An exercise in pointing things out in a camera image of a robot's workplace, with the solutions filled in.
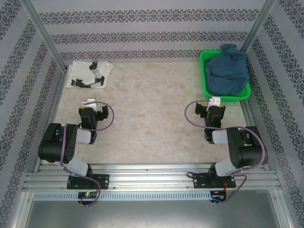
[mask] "white towel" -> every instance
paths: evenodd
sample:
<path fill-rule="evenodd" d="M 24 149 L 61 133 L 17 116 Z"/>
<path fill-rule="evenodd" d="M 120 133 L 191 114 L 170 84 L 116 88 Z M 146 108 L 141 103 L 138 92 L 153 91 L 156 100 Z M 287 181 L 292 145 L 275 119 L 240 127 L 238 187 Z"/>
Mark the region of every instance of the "white towel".
<path fill-rule="evenodd" d="M 78 86 L 72 86 L 72 80 L 76 81 L 76 79 L 82 80 L 82 83 L 85 85 L 92 84 L 95 82 L 95 75 L 89 69 L 92 62 L 82 62 L 82 61 L 73 61 L 70 64 L 67 72 L 67 88 L 79 88 Z M 110 76 L 111 70 L 113 69 L 113 65 L 108 61 L 97 62 L 98 71 L 104 76 L 104 84 L 99 87 L 95 87 L 96 89 L 104 89 L 106 88 L 106 84 L 108 82 L 108 78 Z"/>

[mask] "patterned wallpaper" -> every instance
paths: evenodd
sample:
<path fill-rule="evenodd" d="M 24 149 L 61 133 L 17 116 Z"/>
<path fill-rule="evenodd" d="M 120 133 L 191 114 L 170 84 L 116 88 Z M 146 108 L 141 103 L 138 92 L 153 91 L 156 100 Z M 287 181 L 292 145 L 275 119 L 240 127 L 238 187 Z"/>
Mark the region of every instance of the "patterned wallpaper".
<path fill-rule="evenodd" d="M 296 227 L 304 227 L 303 19 L 301 1 L 277 1 L 248 52 L 251 112 Z"/>
<path fill-rule="evenodd" d="M 61 72 L 18 0 L 0 0 L 0 228 L 31 172 Z"/>
<path fill-rule="evenodd" d="M 223 43 L 240 48 L 264 2 L 33 1 L 67 63 L 197 61 L 202 50 Z"/>

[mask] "beige tabletop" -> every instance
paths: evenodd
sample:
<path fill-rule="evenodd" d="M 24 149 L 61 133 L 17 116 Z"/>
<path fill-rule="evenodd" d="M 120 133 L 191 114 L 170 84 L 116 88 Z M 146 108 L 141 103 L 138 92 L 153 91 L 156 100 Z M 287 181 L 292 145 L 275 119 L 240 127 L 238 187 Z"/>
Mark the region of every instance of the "beige tabletop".
<path fill-rule="evenodd" d="M 217 162 L 228 157 L 227 145 L 209 144 L 204 130 L 184 117 L 188 103 L 205 99 L 199 62 L 114 63 L 106 89 L 64 88 L 55 122 L 78 124 L 78 108 L 88 98 L 108 103 L 113 125 L 97 133 L 93 145 L 76 145 L 87 163 Z M 239 102 L 227 107 L 222 126 L 245 126 Z M 204 120 L 188 111 L 196 124 Z M 109 124 L 99 122 L 98 128 Z"/>

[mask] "green plastic basket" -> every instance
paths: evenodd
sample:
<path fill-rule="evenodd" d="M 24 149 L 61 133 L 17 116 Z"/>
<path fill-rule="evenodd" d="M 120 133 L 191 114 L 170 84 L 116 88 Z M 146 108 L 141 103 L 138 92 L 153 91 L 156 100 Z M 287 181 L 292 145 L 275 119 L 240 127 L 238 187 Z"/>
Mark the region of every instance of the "green plastic basket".
<path fill-rule="evenodd" d="M 201 53 L 199 56 L 200 66 L 201 66 L 201 75 L 203 78 L 203 90 L 206 98 L 211 98 L 212 94 L 208 92 L 208 88 L 206 86 L 206 78 L 205 78 L 205 69 L 206 69 L 206 59 L 211 59 L 221 53 L 221 50 L 206 50 Z M 244 89 L 236 96 L 219 96 L 222 102 L 237 102 L 239 100 L 246 100 L 251 94 L 251 89 L 249 83 L 247 83 Z"/>

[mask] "blue cloth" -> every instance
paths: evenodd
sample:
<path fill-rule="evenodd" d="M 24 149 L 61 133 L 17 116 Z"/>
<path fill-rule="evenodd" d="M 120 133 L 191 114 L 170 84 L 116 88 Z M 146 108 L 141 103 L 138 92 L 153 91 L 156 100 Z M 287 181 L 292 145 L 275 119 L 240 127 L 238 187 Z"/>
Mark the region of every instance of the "blue cloth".
<path fill-rule="evenodd" d="M 247 55 L 234 44 L 224 44 L 222 52 L 207 62 L 206 86 L 211 95 L 234 96 L 249 82 Z"/>

